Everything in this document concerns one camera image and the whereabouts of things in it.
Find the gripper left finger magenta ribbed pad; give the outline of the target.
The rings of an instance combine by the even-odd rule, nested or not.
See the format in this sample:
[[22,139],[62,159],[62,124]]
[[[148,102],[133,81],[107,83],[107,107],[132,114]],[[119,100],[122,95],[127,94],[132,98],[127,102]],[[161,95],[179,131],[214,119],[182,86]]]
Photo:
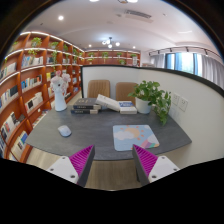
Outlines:
[[81,187],[86,185],[95,147],[90,145],[75,154],[67,157],[61,156],[47,171]]

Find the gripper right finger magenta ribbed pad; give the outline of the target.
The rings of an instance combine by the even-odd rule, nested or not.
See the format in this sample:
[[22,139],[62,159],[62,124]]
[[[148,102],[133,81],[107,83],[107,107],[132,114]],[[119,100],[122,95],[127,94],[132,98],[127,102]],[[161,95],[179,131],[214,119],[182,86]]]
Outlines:
[[156,156],[140,146],[134,145],[132,154],[137,180],[142,186],[179,171],[179,168],[166,156]]

